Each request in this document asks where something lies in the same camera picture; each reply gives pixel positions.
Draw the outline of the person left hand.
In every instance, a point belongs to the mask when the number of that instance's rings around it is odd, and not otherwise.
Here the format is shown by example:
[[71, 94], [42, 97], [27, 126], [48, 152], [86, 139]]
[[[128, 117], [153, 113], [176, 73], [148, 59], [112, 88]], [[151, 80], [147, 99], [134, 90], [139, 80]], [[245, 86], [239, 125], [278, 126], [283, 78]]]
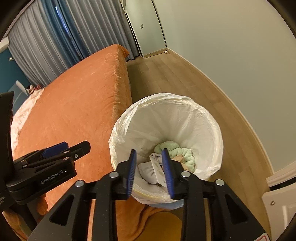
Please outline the person left hand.
[[37, 224], [48, 213], [46, 196], [47, 194], [45, 193], [25, 205], [15, 203], [2, 212], [8, 225], [20, 240], [28, 240]]

